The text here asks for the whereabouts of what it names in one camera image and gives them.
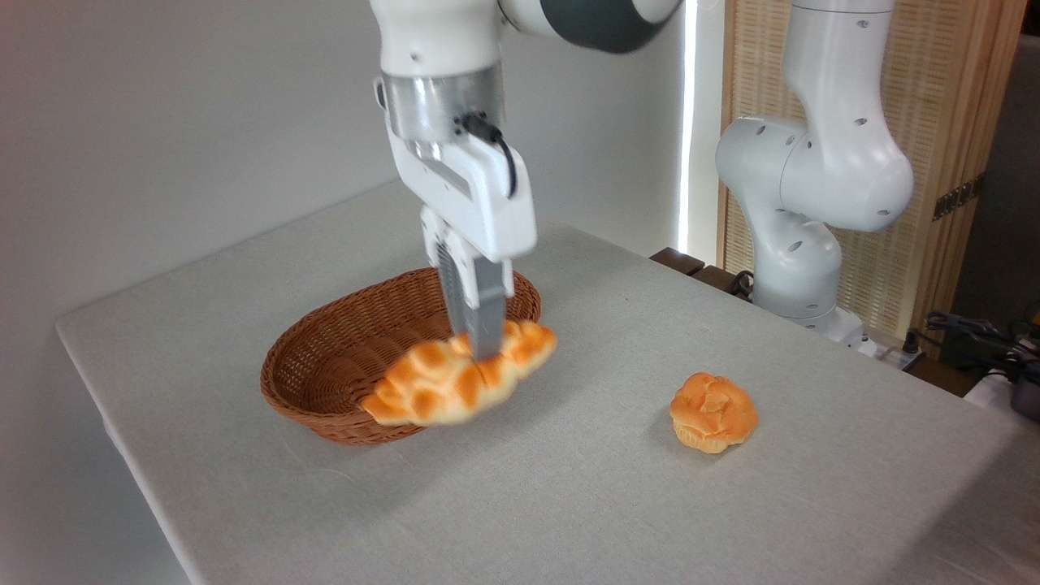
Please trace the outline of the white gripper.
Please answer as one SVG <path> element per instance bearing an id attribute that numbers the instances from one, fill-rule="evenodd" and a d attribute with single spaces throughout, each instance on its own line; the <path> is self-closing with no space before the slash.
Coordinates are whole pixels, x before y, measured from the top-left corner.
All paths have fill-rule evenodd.
<path id="1" fill-rule="evenodd" d="M 519 153 L 506 159 L 471 134 L 439 144 L 439 160 L 420 158 L 393 131 L 388 139 L 404 185 L 427 204 L 420 212 L 423 241 L 453 334 L 469 336 L 473 359 L 486 362 L 501 351 L 504 337 L 512 274 L 501 262 L 536 245 L 527 167 Z M 465 287 L 457 260 L 466 260 L 466 244 L 457 231 L 482 253 L 465 264 Z"/>

